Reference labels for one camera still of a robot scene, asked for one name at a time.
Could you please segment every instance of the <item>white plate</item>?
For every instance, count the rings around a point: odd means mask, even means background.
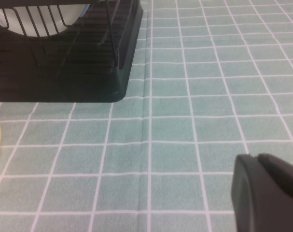
[[[86,5],[85,4],[60,5],[59,7],[60,7],[65,23],[67,25],[72,25],[79,18],[79,16],[85,12]],[[27,13],[26,7],[16,7],[16,10],[20,15],[22,24],[25,28],[26,35],[31,37],[37,37],[36,31]],[[49,34],[50,35],[57,34],[50,12],[48,10],[48,7],[40,6],[40,10],[42,12]],[[6,15],[9,22],[9,30],[15,33],[24,35],[15,12],[12,9],[5,9],[5,11],[6,11]],[[30,6],[29,11],[33,17],[33,20],[35,22],[39,35],[41,37],[47,36],[47,33],[45,31],[45,28],[44,28],[44,25],[41,20],[37,7]],[[64,26],[61,20],[57,6],[51,6],[51,11],[52,11],[52,15],[55,20],[58,31],[59,32],[64,31],[67,27]],[[2,9],[0,9],[0,25],[3,27],[7,27],[6,19]]]

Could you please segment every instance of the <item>plaid pattern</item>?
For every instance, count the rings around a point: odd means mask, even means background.
[[[293,0],[149,0],[126,97],[0,103],[0,232],[232,232],[236,154],[293,164]]]

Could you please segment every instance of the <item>metal wire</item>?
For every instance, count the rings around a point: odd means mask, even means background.
[[[48,9],[49,9],[49,12],[50,12],[50,15],[51,15],[51,18],[52,18],[52,21],[53,21],[53,24],[54,24],[54,27],[55,27],[55,30],[56,30],[56,33],[59,35],[59,31],[58,31],[58,28],[57,28],[57,25],[56,25],[56,22],[55,22],[55,19],[54,19],[54,16],[52,14],[52,11],[51,11],[51,7],[48,5]]]
[[[33,25],[33,27],[35,29],[35,32],[36,32],[38,38],[40,39],[40,34],[39,34],[38,30],[37,30],[37,26],[36,26],[36,24],[34,22],[34,19],[33,19],[32,15],[31,15],[31,13],[30,13],[30,10],[29,10],[29,7],[28,6],[26,7],[26,10],[27,10],[27,13],[28,13],[28,15],[30,17],[31,23],[32,23],[32,25]]]
[[[44,18],[43,18],[43,15],[42,15],[41,9],[40,9],[39,6],[37,6],[37,9],[38,9],[38,12],[39,12],[39,15],[40,15],[41,21],[42,21],[42,23],[43,23],[44,29],[45,29],[45,31],[46,31],[46,34],[47,34],[48,37],[50,37],[50,33],[49,33],[49,30],[48,30],[48,28],[47,28],[47,26],[46,26],[46,23],[45,23],[45,21],[44,21]]]
[[[110,18],[110,8],[109,8],[109,0],[106,1],[106,9],[107,9],[107,17],[108,17],[108,25],[109,25],[109,31],[110,31],[110,39],[111,39],[111,45],[112,45],[112,52],[113,52],[113,58],[115,65],[118,65],[117,55],[115,51],[115,43],[114,43],[114,37],[113,37],[113,31],[112,31],[112,25],[111,25],[111,18]]]

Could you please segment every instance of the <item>wire rack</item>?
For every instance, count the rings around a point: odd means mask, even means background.
[[[139,0],[0,1],[6,27],[0,26],[0,102],[115,102],[126,94],[139,32]],[[90,4],[67,25],[60,5]],[[27,36],[18,6],[25,6],[35,37]],[[30,7],[38,9],[42,37]],[[66,30],[59,32],[51,7],[57,7]],[[47,7],[55,35],[42,15]],[[14,11],[24,35],[8,30],[6,9]]]

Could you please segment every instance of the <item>dish rack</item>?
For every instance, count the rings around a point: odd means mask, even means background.
[[[59,7],[69,4],[90,4],[72,25]],[[26,36],[15,7],[52,5],[67,29],[50,36],[42,17],[48,36],[40,37],[35,23],[37,37]],[[143,14],[140,0],[1,0],[0,9],[5,18],[4,9],[14,10],[24,32],[0,26],[0,102],[116,102],[125,96]]]

